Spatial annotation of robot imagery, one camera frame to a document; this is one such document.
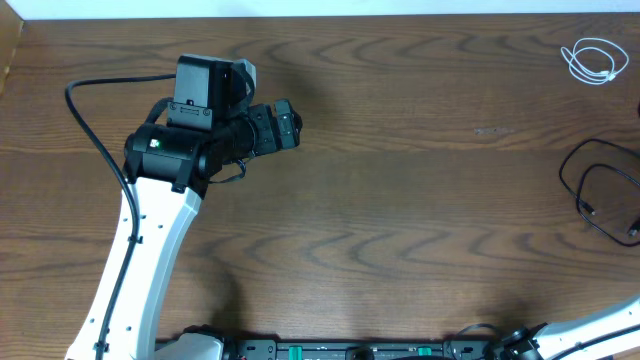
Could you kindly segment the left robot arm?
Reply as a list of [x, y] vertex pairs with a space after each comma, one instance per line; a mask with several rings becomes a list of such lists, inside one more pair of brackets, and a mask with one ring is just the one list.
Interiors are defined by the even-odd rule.
[[236, 348], [197, 331], [156, 340], [184, 237], [227, 165], [295, 148], [302, 120], [291, 103], [254, 102], [246, 59], [182, 55], [170, 97], [158, 100], [113, 164], [122, 189], [114, 241], [70, 359], [234, 359]]

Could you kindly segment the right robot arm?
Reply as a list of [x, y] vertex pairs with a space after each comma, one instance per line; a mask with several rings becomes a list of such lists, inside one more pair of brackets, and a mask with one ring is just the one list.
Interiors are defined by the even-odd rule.
[[586, 317], [523, 328], [491, 346], [490, 359], [605, 359], [639, 346], [639, 297]]

